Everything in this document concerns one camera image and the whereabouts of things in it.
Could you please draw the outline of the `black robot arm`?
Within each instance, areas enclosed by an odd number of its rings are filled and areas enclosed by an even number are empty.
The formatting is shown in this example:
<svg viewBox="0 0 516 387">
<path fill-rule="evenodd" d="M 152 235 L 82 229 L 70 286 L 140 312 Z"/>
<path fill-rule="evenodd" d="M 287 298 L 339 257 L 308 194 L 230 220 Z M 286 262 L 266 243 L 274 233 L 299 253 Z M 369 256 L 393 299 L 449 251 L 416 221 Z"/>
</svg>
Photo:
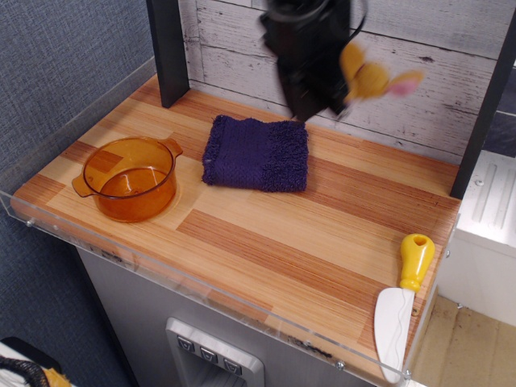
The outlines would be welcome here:
<svg viewBox="0 0 516 387">
<path fill-rule="evenodd" d="M 341 114 L 349 84 L 339 63 L 362 30 L 368 12 L 350 28 L 350 1 L 268 1 L 260 16 L 264 45 L 276 57 L 277 74 L 291 115 L 305 122 L 329 109 Z"/>
</svg>

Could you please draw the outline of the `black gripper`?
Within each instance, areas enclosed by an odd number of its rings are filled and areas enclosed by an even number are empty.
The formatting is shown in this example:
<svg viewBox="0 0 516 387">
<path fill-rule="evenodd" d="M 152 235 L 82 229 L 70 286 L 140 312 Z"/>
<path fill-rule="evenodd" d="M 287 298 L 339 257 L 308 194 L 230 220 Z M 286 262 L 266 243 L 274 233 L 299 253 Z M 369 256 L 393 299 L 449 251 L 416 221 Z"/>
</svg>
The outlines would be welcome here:
<svg viewBox="0 0 516 387">
<path fill-rule="evenodd" d="M 351 10 L 349 1 L 268 1 L 260 16 L 264 44 L 277 58 L 285 101 L 298 121 L 346 109 L 339 56 L 351 38 Z"/>
</svg>

